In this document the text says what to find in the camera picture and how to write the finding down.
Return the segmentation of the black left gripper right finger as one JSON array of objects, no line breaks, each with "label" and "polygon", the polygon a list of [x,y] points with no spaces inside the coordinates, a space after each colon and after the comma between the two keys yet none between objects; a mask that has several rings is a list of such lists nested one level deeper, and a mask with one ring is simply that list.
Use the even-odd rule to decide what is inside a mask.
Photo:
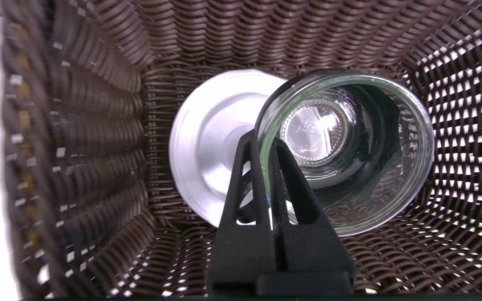
[{"label": "black left gripper right finger", "polygon": [[270,149],[269,200],[279,271],[343,274],[356,278],[356,265],[323,212],[287,145]]}]

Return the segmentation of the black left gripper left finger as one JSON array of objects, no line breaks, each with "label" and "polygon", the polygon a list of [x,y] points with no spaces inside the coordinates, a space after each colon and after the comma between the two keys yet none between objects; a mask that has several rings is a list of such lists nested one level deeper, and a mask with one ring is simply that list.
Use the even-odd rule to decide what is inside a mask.
[{"label": "black left gripper left finger", "polygon": [[[260,276],[276,270],[269,204],[258,154],[256,132],[251,130],[241,137],[236,148],[229,190],[207,269],[208,290],[253,290]],[[246,162],[251,165],[254,225],[237,224]]]}]

